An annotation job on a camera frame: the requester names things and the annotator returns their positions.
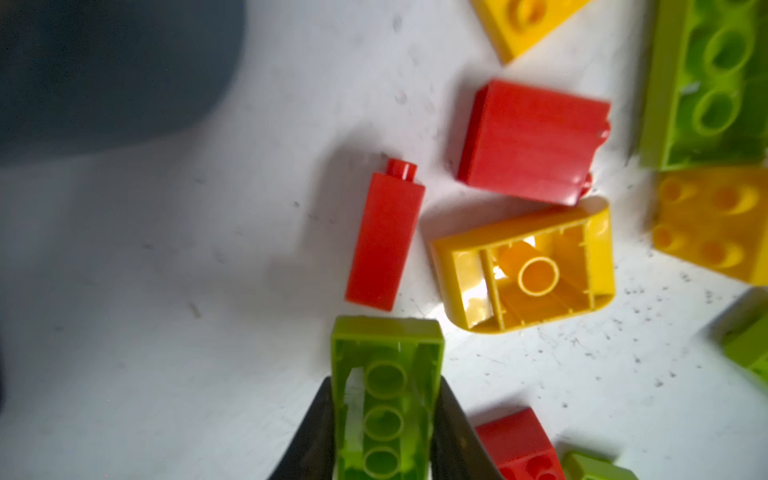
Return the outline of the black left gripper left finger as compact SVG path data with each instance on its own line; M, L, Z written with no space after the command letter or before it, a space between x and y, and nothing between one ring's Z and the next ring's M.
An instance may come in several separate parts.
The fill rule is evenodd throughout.
M326 377L269 480L331 480L335 467L335 415Z

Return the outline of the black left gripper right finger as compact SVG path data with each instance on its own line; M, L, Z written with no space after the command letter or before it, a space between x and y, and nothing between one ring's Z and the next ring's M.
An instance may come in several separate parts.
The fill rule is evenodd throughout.
M503 480L445 377L441 378L430 452L435 480Z

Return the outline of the green long lego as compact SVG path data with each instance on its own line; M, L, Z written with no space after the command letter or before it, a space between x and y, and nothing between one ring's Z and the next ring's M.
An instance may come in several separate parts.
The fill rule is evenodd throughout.
M561 465L568 480L638 480L631 470L579 452L568 452Z
M443 353L436 320L336 319L331 367L337 478L427 478Z

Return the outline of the yellow arched lego brick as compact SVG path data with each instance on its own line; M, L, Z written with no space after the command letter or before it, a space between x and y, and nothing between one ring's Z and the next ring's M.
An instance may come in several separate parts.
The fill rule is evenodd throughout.
M610 205L598 196L430 244L448 319L501 334L595 312L615 297Z

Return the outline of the small red lego brick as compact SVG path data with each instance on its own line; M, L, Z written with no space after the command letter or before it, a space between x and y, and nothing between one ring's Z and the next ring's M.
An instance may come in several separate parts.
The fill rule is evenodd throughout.
M417 166L391 158L376 172L364 206L345 299L391 311L398 294L426 188Z

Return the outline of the yellow square lego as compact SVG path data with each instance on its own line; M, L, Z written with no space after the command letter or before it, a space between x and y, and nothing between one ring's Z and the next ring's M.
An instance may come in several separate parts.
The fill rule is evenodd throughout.
M723 167L660 176L655 249L758 287L767 285L767 170Z

